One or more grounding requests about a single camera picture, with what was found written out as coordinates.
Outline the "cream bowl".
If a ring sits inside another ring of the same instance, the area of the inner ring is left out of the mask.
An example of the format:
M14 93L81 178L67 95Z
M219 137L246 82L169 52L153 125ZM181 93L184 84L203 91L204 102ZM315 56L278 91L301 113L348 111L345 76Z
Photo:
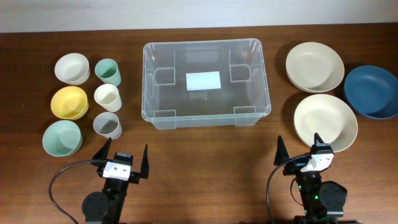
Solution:
M358 121L352 109L343 100L327 94L308 96L297 105L294 128L306 145L313 145L317 133L334 152L349 148L358 135Z

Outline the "dark blue bowl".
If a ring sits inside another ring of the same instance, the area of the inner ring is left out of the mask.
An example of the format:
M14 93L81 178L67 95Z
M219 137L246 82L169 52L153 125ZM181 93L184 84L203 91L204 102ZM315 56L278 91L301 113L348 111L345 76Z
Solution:
M344 84L344 98L360 116L390 119L397 116L397 77L373 65L363 65L349 72Z

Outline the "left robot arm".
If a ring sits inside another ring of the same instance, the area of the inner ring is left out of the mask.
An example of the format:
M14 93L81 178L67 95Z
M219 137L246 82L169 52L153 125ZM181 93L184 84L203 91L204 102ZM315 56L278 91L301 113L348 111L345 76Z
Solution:
M112 139L92 157L91 164L97 167L99 177L105 179L100 192L86 196L82 203L85 223L119 223L129 184L138 184L141 179L149 177L148 147L144 149L141 171L132 171L134 157L121 152L115 153L112 159L107 155Z

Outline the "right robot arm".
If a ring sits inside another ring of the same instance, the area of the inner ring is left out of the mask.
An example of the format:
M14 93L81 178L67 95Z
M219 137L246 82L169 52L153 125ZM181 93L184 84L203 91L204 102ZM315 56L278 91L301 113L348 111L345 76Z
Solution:
M343 207L348 191L334 181L322 181L321 172L327 170L335 153L318 133L314 134L314 144L308 153L289 157L281 136L277 138L277 151L274 165L283 168L283 175L293 175L297 183L304 216L296 215L294 223L339 223L344 215Z

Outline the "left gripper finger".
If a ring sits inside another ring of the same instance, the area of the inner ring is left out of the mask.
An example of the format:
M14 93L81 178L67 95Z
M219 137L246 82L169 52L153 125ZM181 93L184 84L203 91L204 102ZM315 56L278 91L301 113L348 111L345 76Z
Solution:
M148 179L148 177L149 177L149 159L148 159L148 145L146 144L141 162L140 178Z
M91 159L92 165L102 166L104 163L106 163L111 141L112 139L108 138L104 146L92 157Z

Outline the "beige bowl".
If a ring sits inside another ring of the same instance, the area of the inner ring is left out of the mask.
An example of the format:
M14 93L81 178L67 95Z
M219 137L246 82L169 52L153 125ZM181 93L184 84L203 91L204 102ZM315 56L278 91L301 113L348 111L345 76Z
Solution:
M285 61L289 80L308 93L323 93L336 88L345 75L341 57L329 46L318 42L298 44Z

